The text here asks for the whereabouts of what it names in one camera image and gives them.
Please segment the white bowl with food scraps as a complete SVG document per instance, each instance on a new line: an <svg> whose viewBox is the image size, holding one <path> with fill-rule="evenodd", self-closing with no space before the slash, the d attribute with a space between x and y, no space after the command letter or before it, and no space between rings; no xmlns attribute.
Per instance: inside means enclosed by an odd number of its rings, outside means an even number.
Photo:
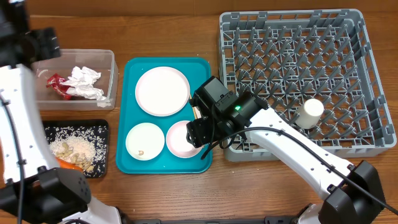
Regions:
<svg viewBox="0 0 398 224"><path fill-rule="evenodd" d="M156 158L163 150L165 137L162 130L152 123L135 125L126 136L128 153L139 161Z"/></svg>

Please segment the orange carrot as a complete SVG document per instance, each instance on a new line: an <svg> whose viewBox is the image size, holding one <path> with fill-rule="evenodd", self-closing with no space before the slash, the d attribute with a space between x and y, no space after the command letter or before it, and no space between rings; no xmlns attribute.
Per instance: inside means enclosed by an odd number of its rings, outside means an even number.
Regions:
<svg viewBox="0 0 398 224"><path fill-rule="evenodd" d="M59 163L61 168L65 168L65 169L72 169L72 170L77 170L79 172L83 172L83 169L81 169L80 167L76 166L75 164L66 162L62 159L59 159L56 157L57 162Z"/></svg>

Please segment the white tissue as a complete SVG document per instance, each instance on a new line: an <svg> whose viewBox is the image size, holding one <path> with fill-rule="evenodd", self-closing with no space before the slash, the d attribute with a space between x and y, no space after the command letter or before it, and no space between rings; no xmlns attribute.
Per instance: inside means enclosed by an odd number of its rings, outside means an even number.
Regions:
<svg viewBox="0 0 398 224"><path fill-rule="evenodd" d="M100 78L101 72L96 72L88 67L74 67L68 79L60 84L68 86L67 94L99 101L97 106L105 108L111 105L110 101L104 96L102 89L94 87L95 82Z"/></svg>

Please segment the white plastic cup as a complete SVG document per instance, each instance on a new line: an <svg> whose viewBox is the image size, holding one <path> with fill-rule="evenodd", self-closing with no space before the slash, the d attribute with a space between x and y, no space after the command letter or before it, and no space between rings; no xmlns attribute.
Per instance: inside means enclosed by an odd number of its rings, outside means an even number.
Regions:
<svg viewBox="0 0 398 224"><path fill-rule="evenodd" d="M298 115L298 118L295 120L295 124L303 129L313 128L319 122L323 112L324 105L320 100L309 99L296 110L295 114Z"/></svg>

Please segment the grey dishwasher rack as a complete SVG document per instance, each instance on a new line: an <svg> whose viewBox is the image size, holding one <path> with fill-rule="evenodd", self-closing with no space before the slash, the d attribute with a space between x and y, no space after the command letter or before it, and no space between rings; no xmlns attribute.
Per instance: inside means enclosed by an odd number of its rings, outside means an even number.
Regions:
<svg viewBox="0 0 398 224"><path fill-rule="evenodd" d="M302 134L339 157L374 157L397 143L364 17L356 9L220 15L220 79L265 99L287 123L309 99L324 105Z"/></svg>

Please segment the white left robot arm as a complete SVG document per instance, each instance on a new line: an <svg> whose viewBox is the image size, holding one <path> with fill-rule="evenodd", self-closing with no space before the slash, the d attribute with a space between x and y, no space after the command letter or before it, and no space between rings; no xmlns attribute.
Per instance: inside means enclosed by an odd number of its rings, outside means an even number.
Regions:
<svg viewBox="0 0 398 224"><path fill-rule="evenodd" d="M32 64L60 56L55 31L32 30L23 1L1 2L1 209L29 223L127 223L52 154L35 102Z"/></svg>

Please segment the large white plate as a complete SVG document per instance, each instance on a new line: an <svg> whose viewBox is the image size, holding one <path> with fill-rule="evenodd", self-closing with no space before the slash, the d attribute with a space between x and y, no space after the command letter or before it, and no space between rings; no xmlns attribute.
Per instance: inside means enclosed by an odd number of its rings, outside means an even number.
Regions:
<svg viewBox="0 0 398 224"><path fill-rule="evenodd" d="M135 97L139 107L152 116L171 116L187 104L190 84L172 67L155 67L137 81Z"/></svg>

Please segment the wooden chopstick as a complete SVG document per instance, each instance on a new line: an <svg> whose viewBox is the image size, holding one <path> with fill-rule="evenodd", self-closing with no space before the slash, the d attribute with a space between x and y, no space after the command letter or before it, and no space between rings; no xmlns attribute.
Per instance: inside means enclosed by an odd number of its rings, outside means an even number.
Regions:
<svg viewBox="0 0 398 224"><path fill-rule="evenodd" d="M198 118L198 117L197 117L197 112L196 112L196 109L195 109L195 107L191 105L191 100L192 100L192 96L191 96L191 94L190 94L190 96L189 96L189 100L188 100L188 103L189 103L189 104L190 104L190 106L192 107L193 114L194 114L194 118L195 118L195 119L197 119L197 118Z"/></svg>

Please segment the pink small bowl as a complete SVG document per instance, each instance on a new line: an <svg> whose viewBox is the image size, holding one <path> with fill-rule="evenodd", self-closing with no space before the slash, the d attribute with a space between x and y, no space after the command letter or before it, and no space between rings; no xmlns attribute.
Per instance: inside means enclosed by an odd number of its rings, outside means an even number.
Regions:
<svg viewBox="0 0 398 224"><path fill-rule="evenodd" d="M166 135L166 145L169 151L179 158L191 158L197 155L203 147L195 147L187 141L187 124L189 121L179 121L173 124Z"/></svg>

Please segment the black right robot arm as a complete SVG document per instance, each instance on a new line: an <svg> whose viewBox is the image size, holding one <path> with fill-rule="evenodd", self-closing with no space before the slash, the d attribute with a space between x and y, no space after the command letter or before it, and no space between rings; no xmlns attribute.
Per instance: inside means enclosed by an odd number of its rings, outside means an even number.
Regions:
<svg viewBox="0 0 398 224"><path fill-rule="evenodd" d="M187 141L207 146L202 158L237 135L266 148L295 171L322 199L291 223L372 223L386 203L379 174L367 161L354 165L327 152L286 123L265 100L245 91L236 95L209 78L190 98L201 118L187 124Z"/></svg>

